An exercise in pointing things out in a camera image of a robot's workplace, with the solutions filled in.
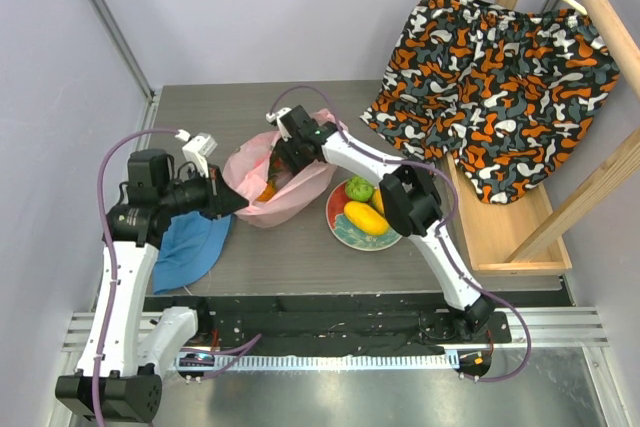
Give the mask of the red teal floral plate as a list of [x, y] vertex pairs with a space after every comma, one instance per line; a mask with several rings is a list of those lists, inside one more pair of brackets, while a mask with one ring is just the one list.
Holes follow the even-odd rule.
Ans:
[[349, 201], [346, 195], [347, 182], [343, 181], [328, 197], [325, 214], [330, 232], [342, 244], [363, 252], [377, 252], [398, 243], [401, 236], [389, 229], [380, 236], [369, 235], [354, 225], [345, 215], [344, 206]]

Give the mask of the pink plastic bag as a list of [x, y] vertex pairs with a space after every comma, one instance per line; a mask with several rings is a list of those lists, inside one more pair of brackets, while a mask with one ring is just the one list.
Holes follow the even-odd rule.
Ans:
[[248, 206], [235, 215], [259, 228], [280, 225], [308, 206], [329, 187], [336, 168], [314, 162], [301, 172], [291, 172], [292, 179], [271, 200], [256, 201], [266, 186], [267, 172], [279, 131], [264, 132], [242, 144], [226, 161], [222, 176], [226, 183], [248, 200]]

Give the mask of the orange fake pineapple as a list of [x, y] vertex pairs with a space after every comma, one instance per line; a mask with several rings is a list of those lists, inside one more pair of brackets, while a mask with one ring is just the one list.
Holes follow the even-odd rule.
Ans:
[[266, 186], [256, 198], [257, 202], [265, 203], [271, 200], [292, 179], [290, 169], [279, 157], [271, 157], [267, 172]]

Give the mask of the blue bucket hat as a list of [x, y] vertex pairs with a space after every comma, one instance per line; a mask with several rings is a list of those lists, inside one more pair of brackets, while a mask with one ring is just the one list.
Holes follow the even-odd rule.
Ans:
[[232, 216], [208, 219], [190, 212], [173, 217], [153, 267], [153, 294], [166, 294], [205, 276], [221, 256], [232, 225]]

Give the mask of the yellow fake fruit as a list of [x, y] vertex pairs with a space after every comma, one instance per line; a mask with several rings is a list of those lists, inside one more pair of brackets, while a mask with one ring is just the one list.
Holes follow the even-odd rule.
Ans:
[[385, 210], [382, 200], [381, 191], [379, 189], [375, 189], [373, 195], [369, 200], [369, 204], [382, 216], [385, 216]]

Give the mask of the yellow orange fake mango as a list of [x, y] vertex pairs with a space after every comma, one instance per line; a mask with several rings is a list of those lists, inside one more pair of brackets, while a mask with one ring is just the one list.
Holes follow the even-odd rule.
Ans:
[[382, 236], [390, 228], [386, 219], [366, 203], [349, 201], [344, 206], [344, 215], [358, 229], [371, 236]]

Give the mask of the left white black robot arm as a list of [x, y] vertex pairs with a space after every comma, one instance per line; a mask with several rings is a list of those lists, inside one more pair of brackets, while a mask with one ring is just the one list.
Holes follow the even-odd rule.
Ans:
[[105, 215], [103, 277], [89, 338], [74, 373], [60, 376], [55, 388], [71, 412], [100, 426], [152, 422], [180, 349], [205, 344], [214, 330], [204, 299], [175, 297], [151, 333], [139, 337], [147, 284], [172, 220], [190, 213], [220, 219], [248, 204], [209, 162], [209, 150], [182, 152], [187, 178], [163, 149], [132, 153], [119, 201]]

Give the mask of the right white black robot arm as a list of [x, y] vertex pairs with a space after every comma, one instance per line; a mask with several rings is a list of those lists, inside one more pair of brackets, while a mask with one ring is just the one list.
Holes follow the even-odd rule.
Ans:
[[266, 120], [278, 129], [275, 151], [292, 172], [323, 162], [377, 185], [386, 221], [417, 247], [438, 280], [455, 336], [472, 342], [486, 332], [494, 303], [449, 236], [435, 168], [378, 151], [337, 122], [318, 123], [301, 106], [269, 112]]

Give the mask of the green fake fruit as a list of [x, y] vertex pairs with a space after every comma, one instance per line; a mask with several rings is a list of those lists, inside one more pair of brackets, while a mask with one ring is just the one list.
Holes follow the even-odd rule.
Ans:
[[345, 194], [352, 201], [366, 203], [374, 193], [374, 185], [359, 176], [350, 178], [345, 184]]

